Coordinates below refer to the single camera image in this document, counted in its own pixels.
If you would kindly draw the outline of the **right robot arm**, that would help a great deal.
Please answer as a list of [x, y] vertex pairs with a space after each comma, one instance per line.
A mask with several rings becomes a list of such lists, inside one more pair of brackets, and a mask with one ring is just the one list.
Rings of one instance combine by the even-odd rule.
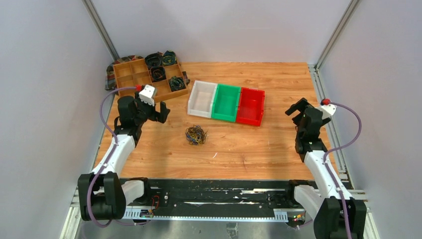
[[[320, 129], [331, 121], [337, 107], [351, 112], [358, 121], [358, 132], [347, 144], [327, 149], [320, 138]], [[329, 154], [354, 143], [361, 134], [362, 122], [351, 108], [323, 99], [319, 107], [302, 98], [285, 112], [290, 116], [299, 113], [292, 121], [296, 126], [295, 150], [314, 177], [315, 189], [304, 180], [289, 181], [284, 194], [288, 206], [301, 205], [312, 219], [317, 239], [362, 239], [367, 208], [364, 201], [355, 199], [346, 189], [329, 159]]]

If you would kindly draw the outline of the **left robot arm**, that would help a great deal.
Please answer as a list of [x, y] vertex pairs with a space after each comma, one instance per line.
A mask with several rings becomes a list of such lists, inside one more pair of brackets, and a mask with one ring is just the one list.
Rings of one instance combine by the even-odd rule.
[[78, 179], [80, 212], [84, 221], [119, 220], [133, 201], [141, 206], [152, 201], [147, 178], [132, 178], [122, 183], [119, 175], [140, 140], [144, 123], [167, 120], [170, 109], [165, 102], [159, 105], [160, 111], [156, 111], [155, 105], [142, 102], [140, 98], [124, 96], [118, 99], [119, 116], [114, 120], [110, 147], [100, 164]]

